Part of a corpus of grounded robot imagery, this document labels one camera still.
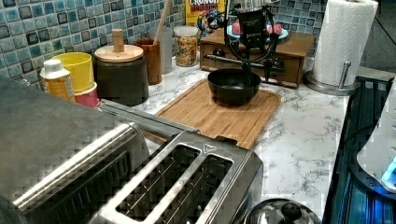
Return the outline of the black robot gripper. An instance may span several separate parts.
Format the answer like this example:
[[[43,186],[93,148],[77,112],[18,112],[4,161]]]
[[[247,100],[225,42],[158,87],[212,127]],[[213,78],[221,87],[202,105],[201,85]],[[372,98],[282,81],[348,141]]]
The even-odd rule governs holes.
[[[233,39],[227,34],[230,18],[237,18],[241,34]],[[267,31],[267,23],[274,27],[273,14],[265,0],[226,0],[224,42],[232,55],[242,62],[242,69],[251,84],[250,63],[263,61],[265,80],[268,81],[276,52],[278,35]]]

